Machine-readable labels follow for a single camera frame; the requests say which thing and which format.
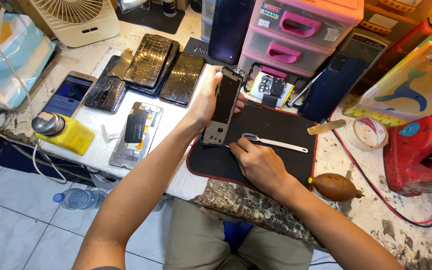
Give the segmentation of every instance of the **metal pump lid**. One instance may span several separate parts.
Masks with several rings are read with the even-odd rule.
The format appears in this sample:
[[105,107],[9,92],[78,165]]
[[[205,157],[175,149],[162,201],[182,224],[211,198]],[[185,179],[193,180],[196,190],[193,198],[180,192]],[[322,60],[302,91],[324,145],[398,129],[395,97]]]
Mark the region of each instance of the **metal pump lid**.
[[59,134],[65,125],[64,118],[52,111],[42,111],[31,121],[33,130],[47,137]]

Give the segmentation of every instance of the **toothbrush handle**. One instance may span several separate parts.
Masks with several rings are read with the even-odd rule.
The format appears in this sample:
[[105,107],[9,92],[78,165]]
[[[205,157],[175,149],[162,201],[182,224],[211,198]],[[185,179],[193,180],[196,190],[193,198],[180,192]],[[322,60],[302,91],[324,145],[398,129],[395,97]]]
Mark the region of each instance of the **toothbrush handle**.
[[299,152],[308,153],[308,149],[303,148],[303,147],[299,147],[296,145],[292,145],[292,144],[285,144],[282,142],[272,141],[272,140],[268,140],[268,139],[259,139],[259,141],[261,143],[265,143],[265,144],[269,144],[269,145],[281,146],[281,147],[284,147],[287,149],[292,149],[292,150],[296,150]]

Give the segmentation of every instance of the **white toothbrush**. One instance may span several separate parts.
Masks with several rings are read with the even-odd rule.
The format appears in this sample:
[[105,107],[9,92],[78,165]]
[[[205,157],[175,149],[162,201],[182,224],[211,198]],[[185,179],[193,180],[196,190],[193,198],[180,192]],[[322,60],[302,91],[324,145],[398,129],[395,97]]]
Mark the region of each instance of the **white toothbrush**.
[[243,133],[243,135],[241,135],[241,137],[246,138],[250,141],[258,141],[258,142],[269,144],[269,145],[280,146],[280,147],[284,147],[287,149],[292,149],[292,150],[296,150],[299,152],[308,153],[308,149],[306,149],[306,148],[299,147],[299,146],[292,145],[292,144],[285,144],[285,143],[281,143],[281,142],[277,142],[277,141],[272,141],[272,140],[268,140],[268,139],[261,139],[252,133]]

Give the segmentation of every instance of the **white fan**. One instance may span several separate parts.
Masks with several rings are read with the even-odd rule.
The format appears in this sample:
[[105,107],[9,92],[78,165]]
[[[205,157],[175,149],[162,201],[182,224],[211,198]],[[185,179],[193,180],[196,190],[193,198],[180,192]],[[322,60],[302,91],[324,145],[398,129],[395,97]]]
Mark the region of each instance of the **white fan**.
[[31,0],[56,37],[80,47],[112,38],[120,22],[109,0]]

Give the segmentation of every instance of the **pink drawer handle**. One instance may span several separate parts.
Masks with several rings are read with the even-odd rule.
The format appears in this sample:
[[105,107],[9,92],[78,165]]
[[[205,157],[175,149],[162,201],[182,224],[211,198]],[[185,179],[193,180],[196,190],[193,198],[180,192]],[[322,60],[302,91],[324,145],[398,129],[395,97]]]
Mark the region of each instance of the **pink drawer handle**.
[[[291,25],[287,23],[286,20],[296,22],[296,25],[302,25],[303,28]],[[318,29],[321,27],[321,22],[306,18],[301,15],[297,15],[289,11],[285,11],[283,17],[281,18],[280,26],[281,29],[283,29],[283,31],[285,32],[307,38],[315,34],[316,31],[318,31]]]
[[297,50],[293,50],[273,42],[269,44],[267,53],[271,58],[285,63],[294,63],[301,55],[301,52]]
[[262,66],[260,69],[259,69],[259,71],[261,71],[261,72],[263,72],[263,73],[266,73],[267,75],[271,75],[271,76],[273,76],[273,77],[276,77],[276,78],[278,78],[278,79],[280,79],[280,80],[284,80],[284,79],[286,79],[286,76],[288,76],[286,73],[284,73],[284,72],[281,72],[281,71],[278,71],[278,70],[274,70],[274,69],[272,69],[272,68],[268,68],[268,67],[265,67],[265,66]]

